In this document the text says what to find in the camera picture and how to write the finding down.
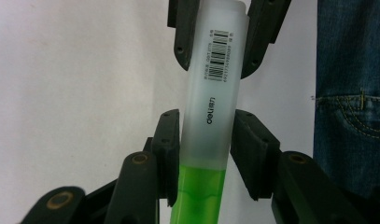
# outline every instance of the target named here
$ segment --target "jeans pocket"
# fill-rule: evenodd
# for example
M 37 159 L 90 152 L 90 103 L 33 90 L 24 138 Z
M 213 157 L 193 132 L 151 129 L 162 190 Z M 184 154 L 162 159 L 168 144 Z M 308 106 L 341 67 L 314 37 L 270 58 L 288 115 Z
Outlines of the jeans pocket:
M 343 117 L 343 125 L 348 130 L 380 139 L 380 97 L 361 95 L 334 98 Z

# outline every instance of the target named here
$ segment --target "green highlighter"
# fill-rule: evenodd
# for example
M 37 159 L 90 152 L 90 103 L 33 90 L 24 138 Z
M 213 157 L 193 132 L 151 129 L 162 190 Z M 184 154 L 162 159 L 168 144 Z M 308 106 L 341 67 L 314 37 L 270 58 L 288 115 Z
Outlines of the green highlighter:
M 171 224 L 218 223 L 247 26 L 242 2 L 204 0 L 200 6 Z

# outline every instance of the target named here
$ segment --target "jeans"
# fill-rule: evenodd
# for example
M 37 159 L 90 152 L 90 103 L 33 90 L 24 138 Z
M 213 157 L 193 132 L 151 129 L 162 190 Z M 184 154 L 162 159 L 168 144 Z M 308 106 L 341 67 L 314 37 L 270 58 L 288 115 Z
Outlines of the jeans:
M 380 186 L 380 0 L 319 0 L 314 159 L 341 188 Z

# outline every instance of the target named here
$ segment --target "white wall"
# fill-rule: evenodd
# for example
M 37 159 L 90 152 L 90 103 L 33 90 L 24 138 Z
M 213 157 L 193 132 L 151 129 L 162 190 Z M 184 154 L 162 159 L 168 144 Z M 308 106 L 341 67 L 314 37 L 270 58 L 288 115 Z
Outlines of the white wall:
M 167 8 L 167 0 L 0 0 L 0 223 L 20 222 L 60 186 L 102 187 L 142 150 L 162 112 L 183 116 L 187 74 Z M 282 150 L 308 155 L 316 30 L 317 1 L 293 0 L 260 69 L 242 80 L 237 106 Z M 274 223 L 270 203 L 251 201 L 230 161 L 219 223 Z

